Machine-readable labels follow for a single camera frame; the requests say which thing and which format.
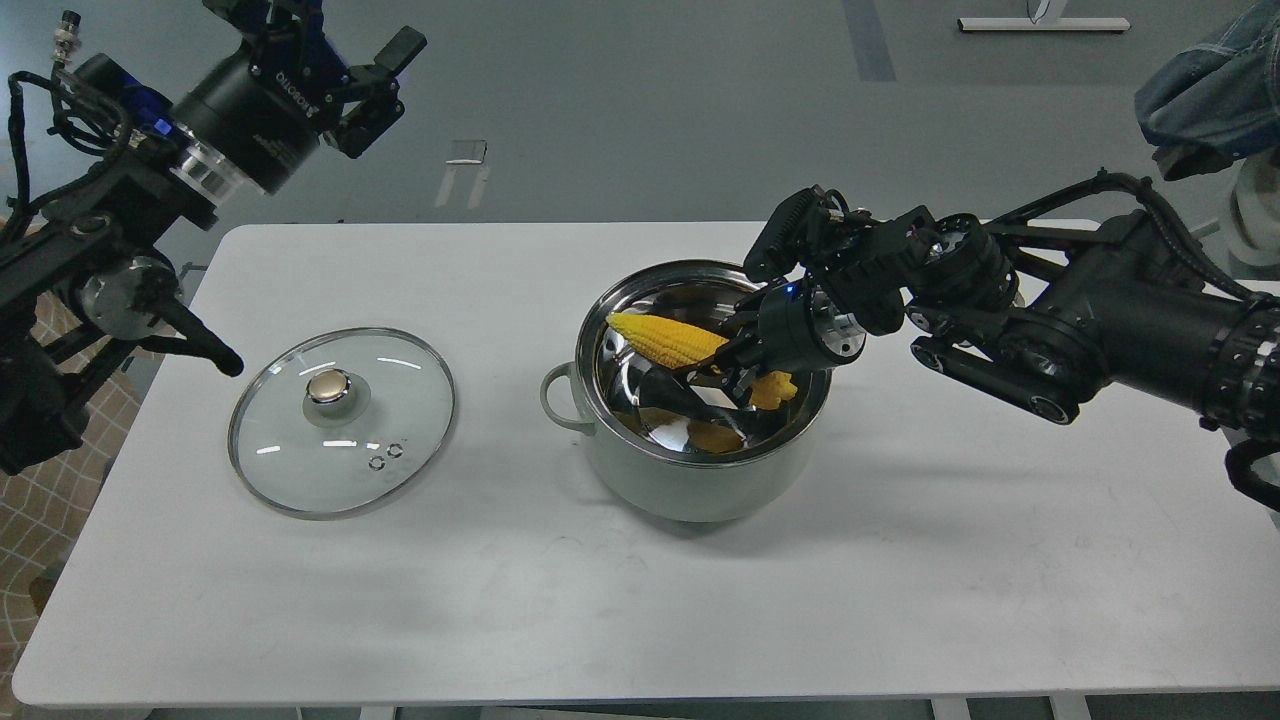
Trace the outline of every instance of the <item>metal lid knob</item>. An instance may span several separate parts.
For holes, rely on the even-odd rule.
[[[351,392],[351,375],[343,370],[321,370],[307,382],[307,398],[317,405],[338,402]]]
[[[329,368],[307,380],[302,416],[319,428],[346,425],[369,407],[369,383],[356,373]]]

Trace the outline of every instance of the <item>table leg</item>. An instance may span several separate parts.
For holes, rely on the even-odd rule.
[[[940,697],[931,700],[933,720],[969,720],[969,702],[963,697]]]
[[[360,720],[396,720],[396,711],[390,705],[367,705],[360,708]]]
[[[1051,694],[1048,706],[1053,720],[1089,720],[1089,705],[1083,694]]]

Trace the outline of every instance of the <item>stainless steel pot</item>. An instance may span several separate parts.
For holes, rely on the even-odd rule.
[[[741,268],[681,260],[648,268],[609,288],[588,313],[575,357],[543,378],[543,411],[580,432],[599,478],[627,502],[672,520],[721,521],[764,507],[804,469],[829,372],[796,375],[796,397],[778,410],[724,410],[691,401],[669,372],[611,329],[611,313],[658,314],[707,329],[760,286]],[[557,414],[547,393],[567,377],[579,418]]]

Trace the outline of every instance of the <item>corn piece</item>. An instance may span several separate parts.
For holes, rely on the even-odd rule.
[[[728,342],[698,325],[660,315],[611,313],[605,322],[636,352],[671,370],[705,360]],[[790,373],[774,370],[751,383],[751,405],[760,410],[777,410],[796,396],[796,389]]]

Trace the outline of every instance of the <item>white table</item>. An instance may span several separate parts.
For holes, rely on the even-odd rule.
[[[165,361],[15,689],[45,706],[883,698],[1280,687],[1280,537],[1220,434],[1124,387],[1051,425],[929,373],[908,329],[836,373],[808,471],[755,516],[616,500],[543,373],[618,278],[759,225],[276,225],[195,310],[244,357]],[[255,369],[390,325],[457,425],[393,503],[257,502],[225,455]],[[557,386],[563,406],[567,388]]]

